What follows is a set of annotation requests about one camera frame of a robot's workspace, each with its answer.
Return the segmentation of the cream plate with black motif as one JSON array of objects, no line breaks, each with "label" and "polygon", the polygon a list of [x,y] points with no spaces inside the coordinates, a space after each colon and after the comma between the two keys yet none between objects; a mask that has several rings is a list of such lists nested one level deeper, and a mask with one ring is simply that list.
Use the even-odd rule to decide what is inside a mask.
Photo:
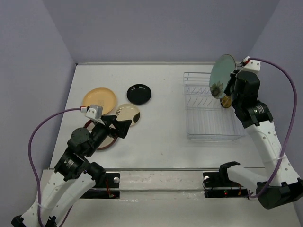
[{"label": "cream plate with black motif", "polygon": [[134,126],[140,119],[141,112],[140,109],[130,103],[120,105],[115,112],[117,116],[117,121],[131,120],[131,127]]}]

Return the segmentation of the red rimmed white plate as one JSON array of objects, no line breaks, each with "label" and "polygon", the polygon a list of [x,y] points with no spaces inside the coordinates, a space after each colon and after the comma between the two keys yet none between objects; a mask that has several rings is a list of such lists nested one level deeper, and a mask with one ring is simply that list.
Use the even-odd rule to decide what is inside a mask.
[{"label": "red rimmed white plate", "polygon": [[[84,128],[86,128],[89,132],[92,132],[93,128],[95,127],[95,124],[93,123],[92,120],[88,120]],[[103,151],[115,144],[118,138],[112,138],[110,136],[107,136],[106,139],[101,143],[101,145],[97,148],[97,151]]]}]

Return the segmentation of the teal flower plate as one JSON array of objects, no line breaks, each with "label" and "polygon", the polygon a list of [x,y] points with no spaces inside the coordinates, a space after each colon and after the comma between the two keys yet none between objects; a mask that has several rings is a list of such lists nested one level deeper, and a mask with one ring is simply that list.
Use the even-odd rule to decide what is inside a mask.
[{"label": "teal flower plate", "polygon": [[209,88],[215,99],[225,96],[224,90],[230,80],[230,74],[236,69],[235,59],[230,54],[220,56],[212,67]]}]

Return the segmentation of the pale orange plate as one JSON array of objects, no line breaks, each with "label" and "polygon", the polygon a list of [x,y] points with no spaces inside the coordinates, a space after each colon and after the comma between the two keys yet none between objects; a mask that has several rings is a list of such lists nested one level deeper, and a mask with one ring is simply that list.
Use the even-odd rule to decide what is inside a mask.
[{"label": "pale orange plate", "polygon": [[117,103],[115,93],[106,87],[99,87],[89,91],[83,98],[82,106],[98,105],[103,108],[102,114],[110,113]]}]

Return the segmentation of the black glossy plate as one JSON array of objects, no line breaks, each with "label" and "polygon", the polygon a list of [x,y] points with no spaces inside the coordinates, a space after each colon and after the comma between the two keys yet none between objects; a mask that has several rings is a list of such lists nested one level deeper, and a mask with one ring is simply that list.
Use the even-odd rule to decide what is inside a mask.
[{"label": "black glossy plate", "polygon": [[152,96],[151,89],[144,84],[135,84],[129,87],[126,93],[127,99],[134,105],[147,103]]}]

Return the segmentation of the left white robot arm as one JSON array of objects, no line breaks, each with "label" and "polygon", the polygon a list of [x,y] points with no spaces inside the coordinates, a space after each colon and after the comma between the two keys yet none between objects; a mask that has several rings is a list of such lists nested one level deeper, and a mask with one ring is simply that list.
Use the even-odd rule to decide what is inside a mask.
[{"label": "left white robot arm", "polygon": [[107,137],[125,138],[132,121],[118,121],[115,115],[108,115],[94,122],[92,131],[82,127],[72,132],[49,181],[43,189],[37,185],[35,202],[24,214],[12,219],[12,226],[57,227],[66,220],[71,207],[83,194],[104,183],[106,170],[96,162],[89,162],[88,158]]}]

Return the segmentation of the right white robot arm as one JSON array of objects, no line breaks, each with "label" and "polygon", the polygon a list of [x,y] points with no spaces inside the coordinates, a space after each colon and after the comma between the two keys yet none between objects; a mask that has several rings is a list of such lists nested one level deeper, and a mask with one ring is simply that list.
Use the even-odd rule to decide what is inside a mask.
[{"label": "right white robot arm", "polygon": [[303,196],[303,180],[281,154],[282,145],[276,135],[269,108],[258,100],[260,80],[249,71],[235,70],[225,88],[232,98],[237,118],[252,138],[267,176],[260,176],[243,168],[236,161],[222,164],[218,180],[222,185],[232,182],[245,187],[249,196],[257,197],[266,209],[272,209],[299,200]]}]

